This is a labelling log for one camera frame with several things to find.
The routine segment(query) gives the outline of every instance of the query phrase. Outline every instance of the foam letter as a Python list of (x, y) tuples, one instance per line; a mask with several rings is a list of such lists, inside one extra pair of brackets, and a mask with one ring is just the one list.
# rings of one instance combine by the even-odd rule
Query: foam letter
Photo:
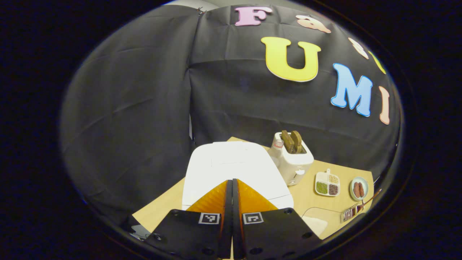
[(272, 12), (269, 7), (238, 7), (235, 10), (239, 12), (239, 21), (236, 22), (236, 26), (259, 25), (261, 21), (255, 20), (254, 17), (263, 20), (266, 18), (266, 12)]
[(320, 30), (320, 31), (323, 31), (325, 33), (330, 33), (330, 30), (327, 29), (327, 27), (325, 27), (320, 21), (312, 18), (312, 17), (308, 17), (308, 16), (304, 16), (304, 15), (296, 15), (295, 16), (297, 19), (300, 19), (300, 20), (297, 20), (297, 23), (303, 27), (306, 27), (306, 28), (310, 28), (310, 29), (315, 29), (315, 30)]
[(385, 70), (383, 69), (382, 65), (380, 64), (380, 62), (378, 61), (378, 59), (372, 54), (372, 52), (368, 51), (371, 55), (372, 55), (372, 58), (374, 58), (374, 61), (376, 62), (378, 68), (383, 72), (383, 74), (387, 74), (385, 72)]
[(380, 90), (380, 93), (382, 93), (382, 113), (380, 113), (380, 121), (382, 121), (382, 123), (384, 124), (389, 124), (390, 118), (388, 117), (388, 112), (389, 112), (388, 98), (390, 97), (390, 94), (382, 86), (378, 86), (378, 89)]
[(353, 47), (357, 50), (359, 54), (361, 54), (364, 58), (369, 60), (369, 56), (367, 55), (363, 47), (358, 42), (356, 42), (355, 40), (351, 38), (348, 38), (348, 40), (350, 40), (350, 42), (353, 43)]
[(266, 45), (266, 66), (274, 75), (297, 82), (310, 81), (317, 76), (317, 53), (321, 51), (319, 46), (298, 42), (298, 45), (305, 50), (305, 67), (298, 69), (287, 64), (287, 46), (291, 44), (289, 40), (279, 37), (263, 37), (261, 42)]
[(358, 85), (356, 85), (353, 75), (347, 66), (340, 63), (334, 63), (334, 69), (338, 74), (337, 93), (335, 94), (335, 97), (331, 98), (330, 102), (334, 106), (346, 107), (347, 101), (345, 100), (345, 94), (348, 94), (350, 109), (353, 109), (359, 99), (361, 99), (359, 105), (356, 107), (356, 112), (365, 117), (370, 116), (372, 81), (364, 76), (361, 76)]

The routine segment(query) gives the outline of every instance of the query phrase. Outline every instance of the black backdrop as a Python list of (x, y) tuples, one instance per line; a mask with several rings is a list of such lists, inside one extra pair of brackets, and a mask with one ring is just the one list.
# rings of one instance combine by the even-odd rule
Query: black backdrop
[[(175, 5), (150, 11), (105, 39), (73, 77), (62, 107), (63, 157), (76, 187), (115, 223), (184, 177), (189, 114), (197, 146), (231, 136), (270, 146), (275, 132), (297, 130), (317, 160), (369, 170), (374, 179), (390, 164), (402, 123), (400, 86), (348, 37), (360, 39), (314, 11), (280, 6), (269, 6), (273, 12), (259, 26), (235, 26), (235, 7), (201, 16)], [(332, 32), (302, 27), (296, 15)], [(297, 42), (320, 46), (316, 78), (273, 75), (262, 37), (290, 39), (287, 62), (296, 68), (304, 66)], [(331, 105), (334, 63), (349, 67), (355, 81), (372, 80), (368, 118)], [(378, 118), (378, 86), (390, 93), (389, 125)]]
[[(458, 181), (454, 165), (460, 143), (452, 125), (458, 104), (452, 70), (457, 50), (455, 3), (324, 3), (371, 32), (396, 57), (415, 89), (423, 118), (423, 147), (411, 184), (390, 209), (394, 214), (383, 216), (350, 242), (354, 247), (343, 247), (330, 258), (344, 259), (355, 252), (353, 248), (363, 248), (365, 259), (454, 256), (457, 208), (450, 202), (455, 191), (449, 193), (443, 184)], [(57, 118), (64, 86), (82, 57), (155, 4), (19, 4), (4, 9), (7, 23), (2, 32), (7, 34), (1, 39), (2, 114), (4, 130), (12, 137), (4, 142), (6, 254), (17, 259), (126, 259), (128, 251), (91, 225), (88, 209), (64, 174)]]

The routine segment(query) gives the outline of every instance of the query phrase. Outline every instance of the orange soft finger pad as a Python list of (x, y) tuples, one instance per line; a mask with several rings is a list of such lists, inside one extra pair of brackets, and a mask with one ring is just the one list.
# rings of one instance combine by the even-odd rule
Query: orange soft finger pad
[(259, 194), (256, 190), (252, 189), (249, 185), (237, 179), (239, 188), (239, 213), (262, 212), (269, 210), (277, 210), (269, 200)]
[(225, 212), (226, 200), (226, 183), (220, 183), (218, 186), (207, 192), (199, 200), (194, 202), (186, 211), (206, 212), (206, 213), (219, 213), (221, 215)]

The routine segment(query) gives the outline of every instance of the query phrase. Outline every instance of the screw hole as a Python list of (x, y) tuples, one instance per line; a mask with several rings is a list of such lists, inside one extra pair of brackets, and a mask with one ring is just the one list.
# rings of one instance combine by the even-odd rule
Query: screw hole
[(157, 233), (154, 233), (153, 236), (156, 240), (159, 240), (159, 241), (162, 240), (162, 236)]
[(302, 235), (302, 238), (304, 238), (304, 239), (310, 238), (312, 235), (313, 235), (312, 232), (306, 232), (305, 234)]
[(295, 254), (295, 252), (293, 252), (293, 251), (287, 252), (282, 256), (282, 258), (287, 257), (289, 255), (293, 255), (293, 254)]
[(261, 252), (263, 252), (263, 249), (261, 249), (261, 248), (252, 248), (252, 249), (250, 250), (250, 253), (251, 253), (251, 254), (259, 254), (259, 253), (261, 253)]
[(210, 248), (203, 248), (202, 253), (206, 254), (206, 255), (212, 255), (214, 253), (214, 251), (212, 249), (210, 249)]

